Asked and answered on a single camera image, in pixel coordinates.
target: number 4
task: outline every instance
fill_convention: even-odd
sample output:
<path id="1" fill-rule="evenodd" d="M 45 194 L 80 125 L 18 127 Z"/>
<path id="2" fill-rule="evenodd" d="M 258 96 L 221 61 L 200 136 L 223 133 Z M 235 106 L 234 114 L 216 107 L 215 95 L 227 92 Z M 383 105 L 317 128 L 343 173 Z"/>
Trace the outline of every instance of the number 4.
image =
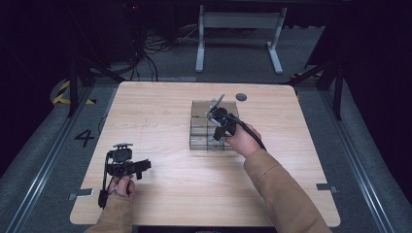
<path id="1" fill-rule="evenodd" d="M 87 129 L 85 130 L 85 132 L 79 134 L 78 136 L 76 136 L 76 140 L 85 140 L 83 142 L 83 148 L 85 148 L 87 146 L 87 141 L 90 139 L 94 139 L 94 137 L 90 137 L 91 134 L 91 130 Z"/>

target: light wood surface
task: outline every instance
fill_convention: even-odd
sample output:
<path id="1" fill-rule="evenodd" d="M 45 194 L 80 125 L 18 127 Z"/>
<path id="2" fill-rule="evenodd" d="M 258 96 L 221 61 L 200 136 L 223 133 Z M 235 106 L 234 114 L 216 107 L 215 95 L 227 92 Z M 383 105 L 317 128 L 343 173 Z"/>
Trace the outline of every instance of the light wood surface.
<path id="1" fill-rule="evenodd" d="M 133 161 L 152 168 L 137 181 L 134 224 L 182 226 L 271 226 L 244 158 L 233 150 L 189 150 L 192 101 L 236 101 L 239 116 L 308 193 L 328 226 L 340 217 L 294 90 L 286 85 L 237 83 L 121 83 L 90 161 L 82 188 L 94 195 L 76 200 L 70 219 L 94 224 L 106 153 L 132 143 Z M 244 93 L 247 100 L 237 101 Z"/>

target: person's hand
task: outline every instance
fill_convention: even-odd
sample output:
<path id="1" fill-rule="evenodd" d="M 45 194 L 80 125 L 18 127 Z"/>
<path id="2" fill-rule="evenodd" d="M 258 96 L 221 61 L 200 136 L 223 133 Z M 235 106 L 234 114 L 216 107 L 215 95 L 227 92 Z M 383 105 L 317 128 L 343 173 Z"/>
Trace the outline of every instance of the person's hand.
<path id="1" fill-rule="evenodd" d="M 112 182 L 109 186 L 109 193 L 117 193 L 120 196 L 130 198 L 132 201 L 134 200 L 134 187 L 136 184 L 132 180 L 133 175 L 122 177 L 121 179 L 118 177 L 113 177 Z"/>
<path id="2" fill-rule="evenodd" d="M 252 125 L 246 125 L 260 138 L 260 134 Z M 255 150 L 260 149 L 258 142 L 239 124 L 236 124 L 236 132 L 234 133 L 234 136 L 225 137 L 224 141 L 230 144 L 236 152 L 243 155 L 245 158 L 252 154 Z"/>

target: person's arm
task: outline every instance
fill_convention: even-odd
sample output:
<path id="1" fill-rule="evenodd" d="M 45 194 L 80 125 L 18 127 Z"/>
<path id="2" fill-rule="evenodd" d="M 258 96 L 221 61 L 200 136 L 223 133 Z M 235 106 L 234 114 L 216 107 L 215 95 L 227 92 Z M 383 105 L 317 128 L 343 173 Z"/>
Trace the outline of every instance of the person's arm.
<path id="1" fill-rule="evenodd" d="M 248 125 L 259 137 L 258 132 Z M 244 168 L 278 232 L 330 232 L 319 210 L 289 172 L 242 127 L 225 138 L 246 160 Z"/>
<path id="2" fill-rule="evenodd" d="M 109 198 L 97 223 L 86 233 L 119 232 L 130 233 L 133 224 L 133 200 L 135 184 L 130 177 L 113 178 L 109 186 Z"/>

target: beige sleeve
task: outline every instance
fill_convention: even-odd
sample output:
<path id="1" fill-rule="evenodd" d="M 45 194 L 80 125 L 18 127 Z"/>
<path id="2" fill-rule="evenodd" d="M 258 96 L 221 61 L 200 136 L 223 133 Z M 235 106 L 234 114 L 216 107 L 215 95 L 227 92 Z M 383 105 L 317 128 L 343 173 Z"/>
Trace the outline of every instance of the beige sleeve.
<path id="1" fill-rule="evenodd" d="M 306 192 L 272 155 L 257 150 L 244 167 L 278 232 L 330 232 Z"/>
<path id="2" fill-rule="evenodd" d="M 95 225 L 90 226 L 86 233 L 119 232 L 130 233 L 133 224 L 133 203 L 129 198 L 109 195 L 107 205 Z"/>

